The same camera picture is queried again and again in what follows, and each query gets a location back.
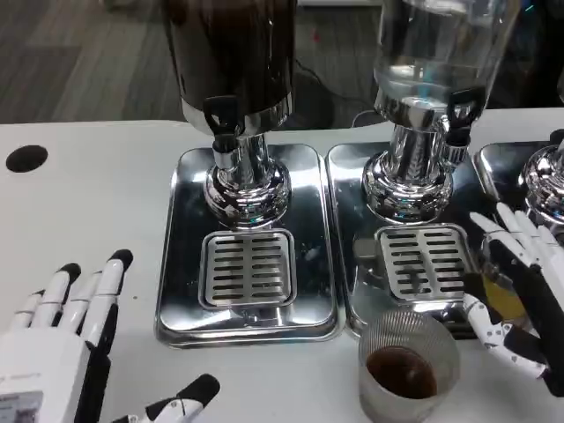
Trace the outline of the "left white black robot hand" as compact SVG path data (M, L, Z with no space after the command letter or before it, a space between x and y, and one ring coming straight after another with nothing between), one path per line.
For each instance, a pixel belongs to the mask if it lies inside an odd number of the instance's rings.
M14 312L1 334L3 422L99 421L132 261L118 249L78 289L81 268L67 263Z

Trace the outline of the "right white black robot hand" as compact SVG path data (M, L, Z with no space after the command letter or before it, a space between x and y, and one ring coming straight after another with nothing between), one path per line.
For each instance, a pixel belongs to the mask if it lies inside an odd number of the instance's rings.
M551 231L522 211L496 205L502 226L472 211L471 221L486 236L486 258L508 278L533 332L502 317L487 298L483 276L464 276L466 319L481 344L498 360L545 383L563 396L563 247Z

